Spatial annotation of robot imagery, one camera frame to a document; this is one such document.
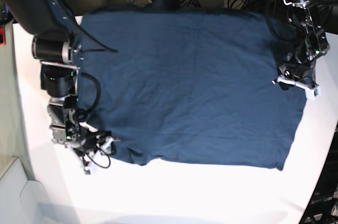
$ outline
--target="blue object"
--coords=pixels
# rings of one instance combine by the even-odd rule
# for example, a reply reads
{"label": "blue object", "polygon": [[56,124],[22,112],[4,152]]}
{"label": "blue object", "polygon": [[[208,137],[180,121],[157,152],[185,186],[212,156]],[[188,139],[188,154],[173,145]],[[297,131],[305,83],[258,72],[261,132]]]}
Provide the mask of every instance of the blue object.
{"label": "blue object", "polygon": [[[87,14],[81,24],[119,50],[86,52],[81,65],[102,88],[88,123],[121,140],[113,157],[282,170],[306,98],[301,89],[271,83],[290,50],[264,17],[125,9]],[[83,50],[97,48],[84,40]],[[88,108],[95,87],[84,79],[80,89],[79,106]]]}

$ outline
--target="navy blue cloth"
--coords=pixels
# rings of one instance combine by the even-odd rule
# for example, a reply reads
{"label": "navy blue cloth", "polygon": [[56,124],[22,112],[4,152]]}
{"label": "navy blue cloth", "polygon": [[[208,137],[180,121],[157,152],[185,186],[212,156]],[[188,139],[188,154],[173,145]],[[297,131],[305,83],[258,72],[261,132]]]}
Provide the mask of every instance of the navy blue cloth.
{"label": "navy blue cloth", "polygon": [[[114,158],[283,169],[306,98],[271,83],[288,51],[263,16],[102,10],[81,25],[119,50],[84,53],[82,65],[102,88],[88,123],[121,140]],[[95,87],[80,87],[88,108]]]}

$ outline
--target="white tabletop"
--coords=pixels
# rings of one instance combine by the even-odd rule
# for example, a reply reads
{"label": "white tabletop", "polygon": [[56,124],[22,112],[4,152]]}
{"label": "white tabletop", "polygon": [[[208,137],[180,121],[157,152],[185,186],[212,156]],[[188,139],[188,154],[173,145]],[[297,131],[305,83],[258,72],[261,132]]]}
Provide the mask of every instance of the white tabletop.
{"label": "white tabletop", "polygon": [[282,172],[162,160],[138,166],[112,160],[109,169],[85,176],[68,149],[51,143],[46,112],[49,96],[40,89],[40,64],[31,54],[32,36],[15,24],[17,76],[31,162],[59,220],[84,224],[298,223],[338,120],[338,36],[327,37],[331,50],[316,66],[322,96],[306,103]]}

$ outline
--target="red power switch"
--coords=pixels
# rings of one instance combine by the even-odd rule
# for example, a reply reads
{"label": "red power switch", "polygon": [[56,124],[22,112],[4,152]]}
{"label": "red power switch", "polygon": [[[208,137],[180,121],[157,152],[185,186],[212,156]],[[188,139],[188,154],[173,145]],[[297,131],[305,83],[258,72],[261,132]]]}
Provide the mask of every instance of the red power switch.
{"label": "red power switch", "polygon": [[0,27],[0,46],[4,46],[5,44],[6,44],[5,29],[3,27]]}

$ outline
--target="white table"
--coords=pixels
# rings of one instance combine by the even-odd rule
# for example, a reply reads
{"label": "white table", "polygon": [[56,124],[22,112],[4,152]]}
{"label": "white table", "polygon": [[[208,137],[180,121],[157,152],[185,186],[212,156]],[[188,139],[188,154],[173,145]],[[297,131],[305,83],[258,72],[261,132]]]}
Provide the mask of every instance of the white table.
{"label": "white table", "polygon": [[282,172],[247,166],[112,160],[85,176],[69,150],[51,143],[32,36],[14,26],[29,153],[62,223],[298,223],[322,171],[338,120],[338,36],[317,62],[322,96],[308,101]]}

